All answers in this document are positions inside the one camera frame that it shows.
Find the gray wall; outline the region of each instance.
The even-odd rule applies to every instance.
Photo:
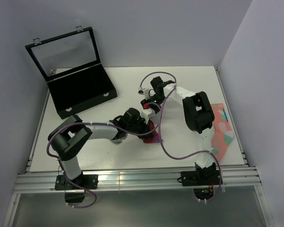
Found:
[[[29,156],[46,84],[24,45],[31,42],[7,0],[0,0],[0,226],[17,173]]]
[[[253,0],[220,76],[248,161],[284,227],[284,0]]]
[[[219,65],[251,0],[10,0],[34,37],[92,26],[104,66]]]

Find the open black box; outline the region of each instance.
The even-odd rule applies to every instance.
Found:
[[[25,48],[46,80],[62,119],[117,97],[91,27],[34,42]]]

